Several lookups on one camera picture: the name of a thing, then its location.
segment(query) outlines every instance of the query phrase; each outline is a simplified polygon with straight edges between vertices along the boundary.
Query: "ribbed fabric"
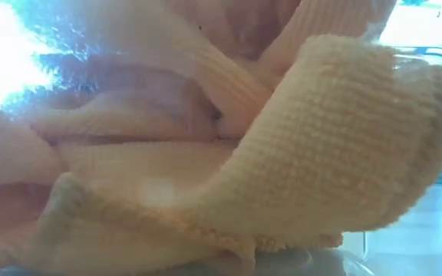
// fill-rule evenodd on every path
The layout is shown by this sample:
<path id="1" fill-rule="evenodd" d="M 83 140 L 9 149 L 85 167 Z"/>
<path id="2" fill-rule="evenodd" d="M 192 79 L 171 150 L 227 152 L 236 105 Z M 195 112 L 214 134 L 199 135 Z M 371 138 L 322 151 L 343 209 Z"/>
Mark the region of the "ribbed fabric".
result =
<path id="1" fill-rule="evenodd" d="M 361 37 L 374 26 L 377 38 L 397 0 L 303 0 L 282 33 L 263 53 L 263 67 L 283 75 L 312 35 Z"/>
<path id="2" fill-rule="evenodd" d="M 0 235 L 0 267 L 111 276 L 228 255 L 250 275 L 256 250 L 335 247 L 397 220 L 442 167 L 442 67 L 367 42 L 394 1 L 363 2 L 304 0 L 260 61 L 227 57 L 160 2 L 73 2 L 91 39 L 136 50 L 105 61 L 165 85 L 0 111 L 0 185 L 54 183 L 36 228 Z M 347 36 L 307 39 L 333 31 Z"/>
<path id="3" fill-rule="evenodd" d="M 90 32 L 106 38 L 115 48 L 130 51 L 131 62 L 194 78 L 228 121 L 229 125 L 223 128 L 224 136 L 240 138 L 269 99 L 269 89 L 161 2 L 129 1 L 127 5 L 116 5 L 100 1 L 94 5 L 107 8 L 94 11 L 103 12 L 103 16 L 90 14 L 87 20 L 128 20 L 116 25 L 94 21 Z"/>
<path id="4" fill-rule="evenodd" d="M 209 41 L 227 56 L 239 50 L 232 25 L 226 17 L 226 1 L 163 0 L 174 12 L 197 27 Z"/>
<path id="5" fill-rule="evenodd" d="M 285 27 L 289 20 L 295 13 L 295 10 L 299 6 L 300 0 L 285 0 L 285 1 L 277 1 L 274 0 L 276 11 L 277 11 L 277 19 L 279 20 L 279 24 L 281 27 Z"/>

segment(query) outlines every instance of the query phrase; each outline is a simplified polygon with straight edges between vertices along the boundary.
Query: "fabric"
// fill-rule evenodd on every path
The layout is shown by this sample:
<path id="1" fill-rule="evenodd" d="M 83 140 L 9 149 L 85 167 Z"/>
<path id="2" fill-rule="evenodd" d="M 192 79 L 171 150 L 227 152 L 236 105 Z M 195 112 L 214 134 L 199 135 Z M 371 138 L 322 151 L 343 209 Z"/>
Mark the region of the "fabric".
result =
<path id="1" fill-rule="evenodd" d="M 64 1 L 128 54 L 47 56 L 68 87 L 0 110 L 0 219 L 52 189 L 0 221 L 0 268 L 250 275 L 395 222 L 442 169 L 442 67 L 373 42 L 394 4 Z"/>

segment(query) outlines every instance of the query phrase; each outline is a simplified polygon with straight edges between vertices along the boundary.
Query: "yellow towel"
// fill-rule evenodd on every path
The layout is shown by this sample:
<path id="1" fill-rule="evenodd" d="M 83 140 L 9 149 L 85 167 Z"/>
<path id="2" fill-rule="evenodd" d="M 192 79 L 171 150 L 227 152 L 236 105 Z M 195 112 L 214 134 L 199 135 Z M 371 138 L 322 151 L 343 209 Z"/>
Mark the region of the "yellow towel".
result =
<path id="1" fill-rule="evenodd" d="M 266 0 L 280 34 L 250 50 L 255 60 L 252 38 L 236 34 L 270 37 L 239 30 L 270 22 L 267 8 L 235 20 L 256 2 L 199 3 L 219 28 L 199 30 L 206 18 L 167 0 L 64 3 L 87 15 L 91 40 L 102 34 L 130 52 L 96 57 L 84 74 L 124 81 L 101 71 L 108 65 L 146 77 L 0 112 L 11 118 L 0 133 L 33 137 L 4 140 L 0 156 L 24 162 L 0 157 L 10 168 L 0 185 L 54 183 L 36 226 L 1 234 L 0 267 L 117 275 L 228 256 L 233 274 L 251 274 L 257 250 L 339 246 L 342 232 L 396 221 L 432 184 L 442 169 L 442 67 L 369 41 L 395 1 Z M 113 21 L 97 21 L 105 14 Z M 368 23 L 381 28 L 369 35 Z M 228 27 L 232 40 L 218 46 Z"/>

